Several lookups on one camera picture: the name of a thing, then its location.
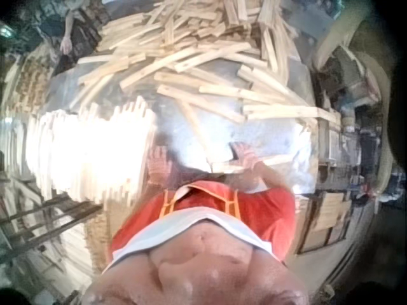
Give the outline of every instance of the stack of wooden boards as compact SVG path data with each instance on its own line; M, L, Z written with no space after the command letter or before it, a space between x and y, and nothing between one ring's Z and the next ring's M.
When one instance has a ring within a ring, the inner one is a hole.
M25 59L19 70L14 92L2 103L2 108L12 116L21 112L36 113L46 102L53 67L45 44L39 45Z
M340 116L310 107L287 87L295 30L281 14L280 0L164 0L148 13L109 22L98 46L104 54L78 62L106 63L80 77L83 88L70 108L80 104L80 111L86 109L103 87L115 83L111 80L120 71L133 71L119 78L125 93L153 76L157 92L173 98L190 122L209 163L216 158L194 107L237 124L267 118L307 118L315 124L309 118L323 118L339 125ZM219 58L241 63L237 76L247 84L236 87L198 67ZM199 93L237 98L243 111L220 110Z
M80 115L65 111L32 116L26 160L45 200L52 189L74 201L127 201L138 197L146 151L155 132L155 114L138 96L114 108L109 120L92 104Z

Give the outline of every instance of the wooden strip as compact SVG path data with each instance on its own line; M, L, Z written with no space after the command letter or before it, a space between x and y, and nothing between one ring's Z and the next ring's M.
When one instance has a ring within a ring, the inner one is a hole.
M91 83L85 85L82 90L78 93L78 95L74 98L74 100L69 104L69 108L73 109L76 104L86 95L88 92L96 85L98 79L93 80Z
M108 82L112 79L114 74L106 75L104 76L95 86L92 87L92 89L89 91L89 93L84 97L81 103L81 108L84 109L98 94L103 87L107 85Z
M261 10L261 8L248 8L248 9L246 10L246 12L247 12L247 15L253 16L253 15L259 14L259 13L260 13L260 10Z
M166 65L171 64L172 62L175 62L177 60L196 54L197 52L198 52L197 48L191 47L183 49L175 54L171 54L156 62L153 62L152 64L142 68L141 70L137 71L136 73L133 73L132 75L121 81L120 87L121 89L124 90L131 86L132 84L134 84L135 82L137 82L138 80L144 78L145 76L154 73L158 69L161 69L162 67L165 67Z
M179 84L194 88L199 88L200 86L205 85L211 85L211 83L208 83L202 79L191 78L186 75L167 72L156 72L154 74L154 79L156 81L163 81L165 83Z
M195 56L191 59L187 59L183 62L180 62L175 65L175 69L177 72L183 72L188 70L192 67L197 65L203 64L204 62L208 62L210 60L214 60L219 57L223 57L232 53L237 53L240 51L248 50L251 48L249 43L237 43L231 46L225 46L218 50L208 51L207 53Z
M184 16L184 17L190 17L190 18L199 18L199 19L205 19L205 20L215 20L217 17L217 14L213 11L205 11L205 12L199 12L199 11L184 11L180 10L177 15L179 16Z
M294 156L291 154L276 154L275 156L260 158L267 166L273 166L293 161ZM239 173L245 170L244 167L231 164L228 162L213 162L211 164L213 173Z
M176 100L180 100L191 105L197 106L205 111L212 112L217 114L218 116L222 116L230 121L235 123L241 124L244 122L244 116L233 112L233 111L226 111L224 109L219 109L216 105L208 102L203 97L199 95L195 95L174 87L160 85L157 89L157 92L162 95L166 95L168 97L172 97Z
M268 110L262 108L259 111L254 111L247 115L247 119L268 119L268 118L322 118L334 124L340 125L340 121L334 114L331 114L324 109L310 106L286 106L286 105L273 105Z
M218 85L201 86L199 87L199 92L217 94L225 97L246 98L248 100L255 100L257 102L269 105L280 104L286 99L280 95L264 94L241 88Z
M162 13L162 11L164 10L164 8L167 5L165 3L161 4L159 7L157 7L153 14L151 15L150 19L147 21L146 25L151 25L154 23L154 21L158 18L158 16L160 16L160 14Z
M88 64L90 62L109 62L111 60L118 59L115 55L97 55L97 56L88 56L82 57L78 60L78 65Z
M220 35L222 35L224 32L226 31L226 24L224 24L224 22L222 22L221 24L218 24L214 31L211 33L213 36L215 37L219 37Z
M136 55L128 58L128 61L130 62L130 65L136 64L138 62L142 62L143 60L146 60L146 54L145 53L136 54Z
M273 73L278 73L279 66L277 63L277 58L275 56L272 37L270 36L270 31L268 30L268 28L264 29L262 38L262 43L265 45L267 51L267 58L268 62L270 63L270 68L272 69Z
M266 25L269 28L272 27L273 7L274 7L273 0L263 0L259 17L257 19L259 24Z
M237 18L233 0L223 0L223 5L226 10L229 25L239 25L239 19Z
M223 18L223 14L220 11L217 11L216 19L210 23L210 26L211 27L217 26L222 21L222 18Z
M241 62L253 67L267 68L267 62L239 53L229 54L227 56L224 56L223 58L232 60L234 62Z
M164 41L167 46L174 44L174 18L170 18L165 25Z
M144 34L146 34L148 32L151 32L153 30L157 30L160 27L161 27L161 24L153 24L153 25L145 26L143 29L138 30L136 33L133 33L133 34L127 36L125 39L122 39L122 40L118 41L117 43L113 44L112 46L109 47L109 50L112 50L115 47L117 47L117 46L119 46L119 45L121 45L123 43L126 43L127 41L129 41L129 40L131 40L133 38L137 38L137 37L140 37L140 36L142 36L142 35L144 35Z
M237 0L237 16L240 21L247 21L247 10L245 0Z
M181 102L181 101L176 101L178 107L180 108L182 114L188 121L188 123L191 125L192 130L194 131L194 134L197 136L199 143L203 147L203 150L205 151L205 155L207 158L207 161L209 164L213 163L215 161L215 157L212 154L210 147L210 142L206 136L206 134L202 131L200 128L199 124L199 119L197 114L193 111L192 107L189 105L189 103Z
M78 84L89 83L94 79L100 79L103 76L108 74L114 74L116 72L128 69L129 59L128 57L124 57L120 60L108 62L95 70L91 73L85 74L78 79Z

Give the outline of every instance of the wooden stick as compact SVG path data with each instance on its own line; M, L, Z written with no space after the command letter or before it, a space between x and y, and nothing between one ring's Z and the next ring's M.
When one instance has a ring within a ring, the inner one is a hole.
M340 120L324 109L310 106L286 106L273 105L265 110L254 111L247 115L247 119L269 119L269 118L322 118L334 124L340 125Z
M88 56L82 57L78 60L78 65L88 64L90 62L109 62L114 59L118 59L116 55L97 55L97 56Z
M229 25L239 25L239 19L237 18L233 0L223 0L223 4L226 15L228 16Z
M270 36L270 31L268 30L268 28L264 29L262 38L262 43L265 45L267 51L267 58L268 62L270 63L270 68L272 69L273 73L278 73L279 65L277 63L272 37Z
M168 97L172 97L176 100L180 100L191 105L197 106L205 111L212 112L219 116L222 116L226 119L229 119L232 122L241 124L244 122L245 118L243 115L233 112L233 111L226 111L224 109L217 108L214 104L208 102L203 97L199 95L194 95L192 93L170 87L165 85L160 85L157 89L157 92L162 95L166 95Z
M278 94L263 94L246 89L217 85L201 86L199 87L199 92L217 94L225 97L246 98L269 105L281 104L286 100L285 97Z
M241 62L243 64L251 65L253 67L267 68L267 62L239 53L229 54L224 56L223 58L232 60L234 62Z
M237 15L240 21L247 21L247 10L245 0L237 0Z
M184 86L190 86L194 88L199 88L200 86L211 85L207 81L191 78L186 75L176 74L176 73L167 73L167 72L156 72L154 74L154 79L156 81L163 81L165 83L173 83Z
M119 45L121 45L121 44L123 44L123 43L126 43L127 41L129 41L129 40L131 40L131 39L133 39L133 38L137 38L137 37L139 37L139 36L144 35L145 33L151 32L151 31L153 31L153 30L157 30L157 29L159 29L160 27L162 27L161 24L147 25L147 26L145 26L143 29L138 30L137 32L135 32L135 33L133 33L133 34L127 36L126 38L121 39L121 40L118 41L117 43L111 45L111 46L109 47L109 50L112 50L112 49L114 49L115 47L117 47L117 46L119 46Z
M212 11L205 11L205 12L199 12L199 11L184 11L181 10L177 13L179 16L184 16L184 17L190 17L190 18L199 18L199 19L206 19L206 20L215 20L217 17L217 14Z
M275 156L260 158L267 166L273 166L293 161L294 156L291 154L277 154ZM228 162L213 162L211 164L213 173L239 173L245 170L244 167L231 164Z
M120 82L120 87L121 89L126 89L138 80L144 78L145 76L154 73L158 69L161 69L162 67L165 67L168 64L171 64L172 62L175 62L177 60L180 60L182 58L191 56L193 54L196 54L198 52L197 48L191 47L187 49L183 49L175 54L171 54L167 57L164 57L163 59L160 59L156 62L153 62L152 64L142 68L141 70L137 71L136 73L130 75L129 77L125 78L123 81Z
M181 110L182 114L191 125L194 134L197 136L199 143L203 147L203 151L205 151L205 155L209 164L212 164L215 160L214 155L212 154L211 149L209 148L209 140L207 135L202 131L199 124L199 119L197 114L193 111L192 107L189 103L176 101L179 109Z
M191 59L187 59L183 62L180 62L175 65L175 69L177 72L183 72L188 70L192 67L197 65L203 64L204 62L208 62L210 60L217 59L219 57L223 57L232 53L237 53L240 51L248 50L251 48L249 43L237 43L231 46L225 46L218 50L208 51L207 53L195 56Z

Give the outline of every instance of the workbench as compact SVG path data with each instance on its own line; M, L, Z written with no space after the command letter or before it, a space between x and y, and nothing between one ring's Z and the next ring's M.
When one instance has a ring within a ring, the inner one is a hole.
M157 94L157 84L152 75L135 84L130 93L124 94L121 91L118 85L120 80L151 62L152 60L146 60L127 71L114 75L110 84L97 95L94 102L102 106L101 115L109 119L114 106L123 105L128 101L135 100L137 95L142 95L157 115L156 143L168 145L169 150L183 166L210 172L205 152L193 130L177 108L174 100ZM101 64L80 64L51 79L47 103L39 113L57 109L68 111L69 104L80 90L78 78ZM301 62L291 59L289 66L288 86L310 105L315 105L308 68ZM234 86L244 88L244 81L237 77L239 67L239 64L223 59L213 60L200 66L203 70L214 72L231 81ZM242 103L235 98L213 95L205 95L205 97L209 101L217 103L221 109L240 112ZM73 111L79 111L79 104ZM217 158L216 161L231 160L233 155L229 143L237 141L246 142L253 146L260 157L291 154L294 156L293 162L276 165L274 168L285 175L296 194L314 193L318 171L317 125L306 127L296 119L261 119L246 121L238 125L200 109L197 109L197 114L202 130L210 139L210 148Z

